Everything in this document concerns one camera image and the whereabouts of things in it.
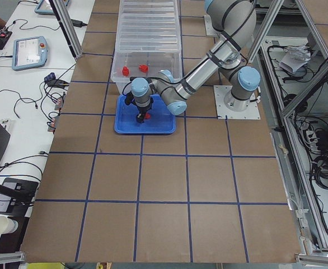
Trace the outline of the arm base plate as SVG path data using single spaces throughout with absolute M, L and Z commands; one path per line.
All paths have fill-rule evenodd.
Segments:
M 214 85 L 214 97 L 218 119 L 260 120 L 260 113 L 255 94 L 250 99 L 237 100 L 233 97 L 231 85 Z
M 209 15 L 204 16 L 205 23 L 205 32 L 206 36 L 216 37 L 218 38 L 223 30 L 222 26 L 222 17 L 214 18 L 214 22 L 212 22 L 212 18 Z

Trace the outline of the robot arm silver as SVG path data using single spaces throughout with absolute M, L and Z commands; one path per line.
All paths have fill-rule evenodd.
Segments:
M 259 86 L 260 74 L 242 63 L 240 51 L 255 28 L 254 6 L 249 1 L 205 1 L 205 11 L 220 37 L 197 66 L 178 82 L 170 78 L 168 71 L 161 71 L 156 77 L 132 79 L 125 104 L 137 107 L 138 123 L 143 123 L 151 110 L 153 94 L 159 94 L 171 114 L 180 115 L 187 108 L 187 99 L 217 71 L 232 85 L 224 97 L 225 106 L 235 112 L 248 107 L 252 93 Z

